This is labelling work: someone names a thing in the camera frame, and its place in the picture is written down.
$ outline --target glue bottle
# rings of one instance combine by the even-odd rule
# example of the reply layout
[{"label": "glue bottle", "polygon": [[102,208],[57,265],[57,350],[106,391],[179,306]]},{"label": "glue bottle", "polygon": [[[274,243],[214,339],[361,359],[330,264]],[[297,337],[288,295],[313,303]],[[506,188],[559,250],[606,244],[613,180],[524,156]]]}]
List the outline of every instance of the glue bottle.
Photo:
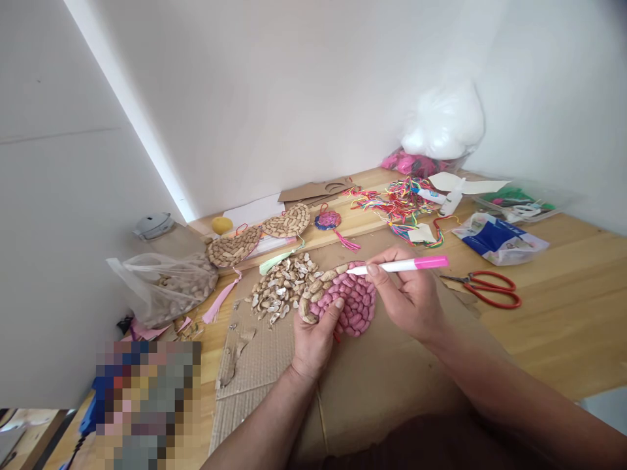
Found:
[{"label": "glue bottle", "polygon": [[435,191],[431,191],[430,189],[420,188],[418,191],[414,191],[421,198],[426,199],[431,202],[435,202],[436,204],[444,204],[446,200],[445,195],[441,195],[440,193],[436,193]]},{"label": "glue bottle", "polygon": [[466,183],[466,178],[462,178],[461,181],[457,183],[457,186],[446,196],[446,200],[438,212],[442,217],[452,215],[455,209],[457,209],[459,202],[462,200],[464,183]]}]

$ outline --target pink tassel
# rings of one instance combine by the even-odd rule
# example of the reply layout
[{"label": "pink tassel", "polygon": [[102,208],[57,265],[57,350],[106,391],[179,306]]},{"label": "pink tassel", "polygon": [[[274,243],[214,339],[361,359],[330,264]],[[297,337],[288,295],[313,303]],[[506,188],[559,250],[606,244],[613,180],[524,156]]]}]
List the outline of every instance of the pink tassel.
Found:
[{"label": "pink tassel", "polygon": [[231,284],[227,285],[224,289],[222,289],[222,292],[220,292],[220,294],[214,300],[214,303],[213,303],[213,305],[211,305],[211,308],[209,310],[207,310],[207,313],[205,313],[202,316],[202,321],[204,321],[206,324],[213,323],[214,321],[216,321],[217,313],[220,311],[220,307],[222,306],[222,302],[224,302],[224,299],[226,299],[227,295],[229,295],[229,293],[231,293],[233,287],[235,287],[235,285],[241,280],[242,273],[239,272],[235,268],[233,268],[233,270],[237,274],[239,274],[240,277],[238,277]]},{"label": "pink tassel", "polygon": [[335,228],[333,229],[333,231],[335,232],[335,235],[337,235],[338,238],[340,239],[340,243],[342,245],[344,245],[345,247],[347,247],[353,253],[356,253],[361,248],[360,245],[357,245],[356,243],[349,242],[347,239],[345,239],[342,235],[340,235],[338,233],[337,230],[335,230]]}]

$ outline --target white plastic bag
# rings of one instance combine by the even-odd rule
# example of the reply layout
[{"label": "white plastic bag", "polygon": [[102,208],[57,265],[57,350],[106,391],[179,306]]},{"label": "white plastic bag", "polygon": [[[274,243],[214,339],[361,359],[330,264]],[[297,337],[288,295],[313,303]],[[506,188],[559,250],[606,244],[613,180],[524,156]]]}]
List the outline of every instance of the white plastic bag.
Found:
[{"label": "white plastic bag", "polygon": [[184,260],[146,253],[123,263],[106,261],[129,288],[125,297],[137,321],[148,328],[164,327],[205,301],[218,278],[204,253]]},{"label": "white plastic bag", "polygon": [[475,212],[452,231],[466,245],[497,266],[529,262],[549,247],[549,242],[483,212]]},{"label": "white plastic bag", "polygon": [[468,81],[431,89],[420,96],[402,145],[411,155],[451,160],[473,152],[483,137],[483,111]]}]

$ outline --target round peanut shell coaster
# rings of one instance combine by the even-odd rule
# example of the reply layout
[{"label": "round peanut shell coaster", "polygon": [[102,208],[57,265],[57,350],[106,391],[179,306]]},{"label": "round peanut shell coaster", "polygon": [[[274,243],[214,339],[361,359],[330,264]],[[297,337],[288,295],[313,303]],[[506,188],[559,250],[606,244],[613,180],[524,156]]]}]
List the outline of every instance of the round peanut shell coaster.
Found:
[{"label": "round peanut shell coaster", "polygon": [[327,306],[342,297],[344,309],[335,328],[336,333],[360,336],[374,318],[377,291],[366,277],[348,274],[346,271],[363,266],[363,261],[342,264],[326,271],[303,292],[298,304],[298,314],[307,323],[317,323]]},{"label": "round peanut shell coaster", "polygon": [[219,268],[235,266],[255,249],[261,227],[249,227],[233,238],[220,238],[207,247],[209,260]]},{"label": "round peanut shell coaster", "polygon": [[309,225],[309,207],[305,204],[296,204],[286,211],[285,215],[277,215],[267,219],[261,228],[265,233],[275,238],[298,236]]}]

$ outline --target pink paper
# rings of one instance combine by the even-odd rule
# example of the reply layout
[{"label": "pink paper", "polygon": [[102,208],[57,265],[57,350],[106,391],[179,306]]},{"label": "pink paper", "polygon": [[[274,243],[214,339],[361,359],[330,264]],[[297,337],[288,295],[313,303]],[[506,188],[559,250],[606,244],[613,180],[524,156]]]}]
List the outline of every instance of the pink paper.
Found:
[{"label": "pink paper", "polygon": [[209,324],[209,323],[214,322],[216,320],[217,313],[220,311],[220,307],[222,306],[222,302],[224,302],[224,299],[226,299],[227,295],[229,295],[229,293],[230,293],[230,291],[232,291],[233,287],[235,287],[235,285],[241,280],[242,273],[240,271],[238,271],[237,269],[235,269],[235,268],[233,268],[233,270],[237,274],[239,274],[240,277],[238,277],[231,284],[227,285],[224,289],[222,289],[222,292],[220,292],[220,294],[214,300],[214,304],[207,311],[207,313],[205,313],[202,316],[202,321],[204,321],[206,324]]},{"label": "pink paper", "polygon": [[191,318],[189,317],[185,317],[185,321],[183,322],[183,324],[181,325],[181,327],[178,329],[177,333],[180,333],[183,329],[187,328],[187,326],[191,323]]},{"label": "pink paper", "polygon": [[149,330],[144,325],[139,323],[137,319],[133,319],[133,321],[131,322],[131,326],[133,327],[133,330],[135,331],[135,334],[137,336],[141,336],[146,341],[150,341],[151,339],[156,338],[157,336],[162,334],[165,330],[170,328],[171,324],[169,324],[168,326],[160,330]]}]

